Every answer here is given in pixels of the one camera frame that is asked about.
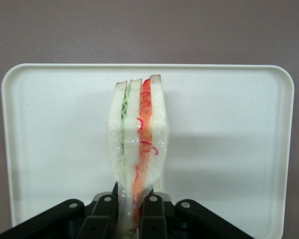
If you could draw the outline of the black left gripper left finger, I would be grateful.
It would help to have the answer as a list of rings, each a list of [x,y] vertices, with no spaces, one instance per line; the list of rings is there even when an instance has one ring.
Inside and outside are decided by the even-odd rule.
[[[88,205],[66,200],[3,232],[0,239],[113,239],[118,217],[118,185]]]

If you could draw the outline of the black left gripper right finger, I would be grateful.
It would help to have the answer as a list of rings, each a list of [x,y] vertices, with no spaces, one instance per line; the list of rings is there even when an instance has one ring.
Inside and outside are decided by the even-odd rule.
[[[175,205],[165,193],[150,192],[142,203],[141,239],[251,239],[252,236],[191,199]]]

